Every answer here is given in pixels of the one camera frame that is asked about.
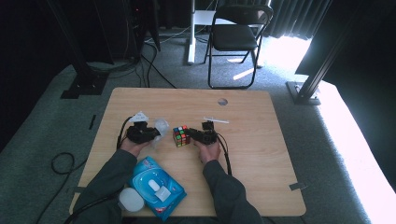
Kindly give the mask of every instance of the person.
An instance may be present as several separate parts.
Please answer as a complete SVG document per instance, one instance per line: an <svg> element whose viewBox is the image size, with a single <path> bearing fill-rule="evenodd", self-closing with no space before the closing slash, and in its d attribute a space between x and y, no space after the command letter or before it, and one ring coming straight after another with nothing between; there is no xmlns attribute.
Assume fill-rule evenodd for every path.
<svg viewBox="0 0 396 224"><path fill-rule="evenodd" d="M262 217L246 196L243 184L235 177L227 175L219 163L219 141L209 146L198 141L192 142L199 148L199 156L204 165L203 174L210 188L218 220L220 223L263 223ZM73 211L86 204L104 198L120 190L132 176L140 151L149 142L136 144L125 138L110 160L78 197ZM99 203L74 219L73 223L121 223L121 209L118 198Z"/></svg>

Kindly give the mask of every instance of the wet wipes package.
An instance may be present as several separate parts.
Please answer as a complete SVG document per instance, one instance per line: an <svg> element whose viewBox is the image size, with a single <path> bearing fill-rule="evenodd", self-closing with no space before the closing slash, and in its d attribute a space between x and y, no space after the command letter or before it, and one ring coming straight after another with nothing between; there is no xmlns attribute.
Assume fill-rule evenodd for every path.
<svg viewBox="0 0 396 224"><path fill-rule="evenodd" d="M186 197L186 192L176 180L151 157L146 157L134 168L129 185L145 200L155 216L165 221Z"/></svg>

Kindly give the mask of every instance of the colorful puzzle cube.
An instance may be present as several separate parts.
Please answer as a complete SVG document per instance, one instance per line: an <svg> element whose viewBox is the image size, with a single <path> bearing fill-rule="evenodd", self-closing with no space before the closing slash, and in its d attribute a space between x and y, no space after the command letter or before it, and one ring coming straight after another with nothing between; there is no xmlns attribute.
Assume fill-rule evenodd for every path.
<svg viewBox="0 0 396 224"><path fill-rule="evenodd" d="M190 143L190 136L186 134L187 126L183 125L177 128L174 128L174 139L177 147L186 146Z"/></svg>

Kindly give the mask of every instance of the dark long sleeve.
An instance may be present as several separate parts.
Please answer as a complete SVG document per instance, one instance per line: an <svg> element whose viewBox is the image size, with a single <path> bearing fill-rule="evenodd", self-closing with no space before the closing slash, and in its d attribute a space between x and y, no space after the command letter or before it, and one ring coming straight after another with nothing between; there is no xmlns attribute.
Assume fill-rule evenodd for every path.
<svg viewBox="0 0 396 224"><path fill-rule="evenodd" d="M220 223L263 223L259 212L248 202L243 184L227 175L218 161L209 161L205 165L204 177Z"/></svg>
<svg viewBox="0 0 396 224"><path fill-rule="evenodd" d="M136 163L134 155L125 150L117 150L78 197L73 211L121 189L131 178ZM74 223L121 223L118 199L89 208L82 212Z"/></svg>

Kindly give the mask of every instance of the wooden table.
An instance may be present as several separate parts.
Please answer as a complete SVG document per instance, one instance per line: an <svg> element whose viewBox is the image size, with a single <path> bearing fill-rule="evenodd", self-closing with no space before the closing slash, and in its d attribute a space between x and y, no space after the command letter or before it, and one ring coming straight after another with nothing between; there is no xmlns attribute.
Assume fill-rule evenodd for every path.
<svg viewBox="0 0 396 224"><path fill-rule="evenodd" d="M219 101L224 99L228 104L220 105ZM113 155L121 124L139 111L149 117L149 127L159 118L170 125L156 148L143 149L138 160L152 157L186 190L187 197L172 216L216 215L197 148L194 145L176 147L172 136L172 129L181 125L202 130L204 117L230 121L215 122L215 130L227 141L233 176L245 185L247 199L263 217L304 214L301 191L290 189L297 180L271 97L266 91L116 88L93 142L78 184L80 187L86 187ZM226 169L222 153L219 161ZM77 197L76 194L70 210ZM153 216L148 208L124 215Z"/></svg>

